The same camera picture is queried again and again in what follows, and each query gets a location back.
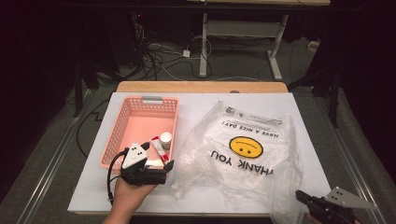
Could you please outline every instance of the small bottle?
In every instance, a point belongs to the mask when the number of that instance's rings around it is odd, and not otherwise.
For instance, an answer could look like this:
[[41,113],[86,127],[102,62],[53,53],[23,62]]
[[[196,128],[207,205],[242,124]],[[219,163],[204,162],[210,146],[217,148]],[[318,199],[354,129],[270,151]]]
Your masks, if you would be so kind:
[[172,134],[162,133],[160,136],[160,141],[161,145],[163,145],[163,149],[169,150],[171,148]]

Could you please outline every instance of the smiley face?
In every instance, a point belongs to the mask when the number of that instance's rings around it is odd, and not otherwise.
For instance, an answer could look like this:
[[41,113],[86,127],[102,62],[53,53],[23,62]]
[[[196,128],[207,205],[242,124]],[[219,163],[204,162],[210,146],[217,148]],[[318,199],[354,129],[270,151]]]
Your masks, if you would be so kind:
[[262,144],[253,138],[238,136],[230,141],[230,149],[246,158],[258,158],[262,154]]

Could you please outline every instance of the desk leg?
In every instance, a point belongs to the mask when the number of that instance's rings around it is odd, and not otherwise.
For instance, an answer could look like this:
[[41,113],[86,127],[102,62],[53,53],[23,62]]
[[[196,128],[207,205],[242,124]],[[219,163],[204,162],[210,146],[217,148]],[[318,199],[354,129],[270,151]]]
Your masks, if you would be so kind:
[[279,66],[277,65],[277,62],[276,62],[276,53],[277,53],[277,50],[279,49],[280,41],[282,40],[282,35],[283,35],[283,32],[285,31],[286,22],[288,21],[288,17],[289,17],[289,15],[284,15],[282,17],[282,22],[280,23],[279,28],[277,29],[274,49],[267,51],[268,60],[270,61],[271,68],[272,68],[273,74],[274,74],[274,78],[277,81],[282,80],[282,75],[280,74]]
[[201,49],[201,61],[199,65],[199,76],[206,77],[206,66],[207,66],[207,51],[206,51],[206,38],[207,38],[207,13],[204,13],[204,20],[202,25],[202,49]]

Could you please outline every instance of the white table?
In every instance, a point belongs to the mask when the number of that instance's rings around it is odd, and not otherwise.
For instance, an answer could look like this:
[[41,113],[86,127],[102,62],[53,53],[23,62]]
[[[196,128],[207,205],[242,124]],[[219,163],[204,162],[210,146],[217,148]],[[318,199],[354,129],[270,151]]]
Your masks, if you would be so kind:
[[[179,99],[174,150],[182,147],[189,131],[218,100],[226,102],[229,106],[244,108],[248,113],[267,118],[277,118],[291,114],[296,128],[297,143],[301,150],[304,169],[301,190],[318,197],[330,192],[329,183],[291,93],[116,92],[111,98],[68,211],[78,214],[105,214],[110,210],[106,193],[107,169],[100,167],[99,160],[117,118],[120,105],[124,97],[128,95],[174,96]],[[255,202],[244,204],[242,208],[236,210],[230,204],[224,202],[220,192],[210,187],[193,188],[180,200],[169,193],[169,188],[170,183],[157,187],[150,193],[136,211],[136,214],[149,216],[255,217],[268,216],[270,212],[269,207]]]

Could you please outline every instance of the person's arm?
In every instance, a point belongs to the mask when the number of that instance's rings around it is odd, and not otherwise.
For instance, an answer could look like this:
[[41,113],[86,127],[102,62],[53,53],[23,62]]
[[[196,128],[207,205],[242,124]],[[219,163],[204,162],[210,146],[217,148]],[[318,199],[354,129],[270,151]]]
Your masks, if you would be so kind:
[[156,185],[142,187],[132,186],[122,178],[117,179],[114,191],[113,207],[103,224],[127,224],[132,215],[140,207],[146,196],[150,194]]

